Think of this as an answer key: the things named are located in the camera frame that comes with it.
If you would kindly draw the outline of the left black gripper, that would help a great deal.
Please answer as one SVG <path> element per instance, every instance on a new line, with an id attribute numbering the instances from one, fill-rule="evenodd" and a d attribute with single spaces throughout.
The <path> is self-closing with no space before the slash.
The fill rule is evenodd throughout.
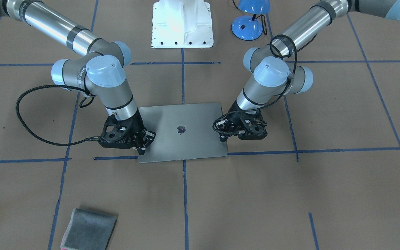
<path id="1" fill-rule="evenodd" d="M 255 111 L 250 113 L 240 112 L 241 109 L 239 108 L 236 101 L 233 103 L 228 112 L 232 111 L 238 111 L 238 112 L 227 115 L 225 117 L 226 121 L 224 122 L 224 124 L 221 125 L 221 131 L 224 131 L 224 133 L 221 132 L 219 133 L 219 139 L 220 142 L 222 143 L 225 143 L 227 139 L 229 139 L 232 136 L 231 133 L 233 132 L 238 133 L 238 129 L 240 128 L 240 125 L 242 125 L 240 121 L 241 117 L 251 117 L 255 119 L 260 119 L 260 111 Z"/>

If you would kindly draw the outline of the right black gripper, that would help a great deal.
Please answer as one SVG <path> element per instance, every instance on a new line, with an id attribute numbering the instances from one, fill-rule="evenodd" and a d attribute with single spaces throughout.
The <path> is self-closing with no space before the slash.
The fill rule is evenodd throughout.
<path id="1" fill-rule="evenodd" d="M 139 111 L 126 120 L 117 120 L 114 114 L 108 117 L 108 121 L 117 122 L 127 127 L 128 135 L 132 139 L 132 148 L 136 149 L 139 155 L 144 155 L 146 149 L 155 139 L 156 132 L 148 131 L 143 125 Z"/>

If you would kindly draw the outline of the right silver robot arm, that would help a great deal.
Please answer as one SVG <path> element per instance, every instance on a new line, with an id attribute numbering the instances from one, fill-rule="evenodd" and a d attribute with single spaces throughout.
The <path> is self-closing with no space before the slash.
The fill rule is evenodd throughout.
<path id="1" fill-rule="evenodd" d="M 77 60 L 62 59 L 54 63 L 51 68 L 54 84 L 27 90 L 16 101 L 16 115 L 33 137 L 55 144 L 30 130 L 21 117 L 20 102 L 30 92 L 58 87 L 81 92 L 85 98 L 100 98 L 108 113 L 100 136 L 63 143 L 62 146 L 97 141 L 104 148 L 132 148 L 139 155 L 145 154 L 146 149 L 154 142 L 156 133 L 147 130 L 143 125 L 127 82 L 124 66 L 131 60 L 131 51 L 126 44 L 104 40 L 41 0 L 0 0 L 0 17 L 2 16 L 34 27 L 81 56 Z"/>

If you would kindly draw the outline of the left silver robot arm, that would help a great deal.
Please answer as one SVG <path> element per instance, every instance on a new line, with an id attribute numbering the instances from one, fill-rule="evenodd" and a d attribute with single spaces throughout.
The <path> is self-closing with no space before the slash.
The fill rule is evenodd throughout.
<path id="1" fill-rule="evenodd" d="M 288 65 L 285 59 L 297 57 L 318 32 L 351 11 L 400 20 L 400 0 L 321 0 L 265 47 L 249 49 L 243 65 L 252 76 L 229 111 L 212 124 L 222 143 L 232 136 L 241 140 L 267 136 L 261 111 L 273 104 L 270 99 L 279 101 L 283 95 L 306 92 L 313 84 L 309 68 L 296 62 Z"/>

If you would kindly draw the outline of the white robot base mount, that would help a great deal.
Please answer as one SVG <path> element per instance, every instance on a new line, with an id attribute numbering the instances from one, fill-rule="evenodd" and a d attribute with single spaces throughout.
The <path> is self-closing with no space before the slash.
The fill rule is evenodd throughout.
<path id="1" fill-rule="evenodd" d="M 152 48 L 213 47 L 213 21 L 208 2 L 159 0 L 152 10 Z"/>

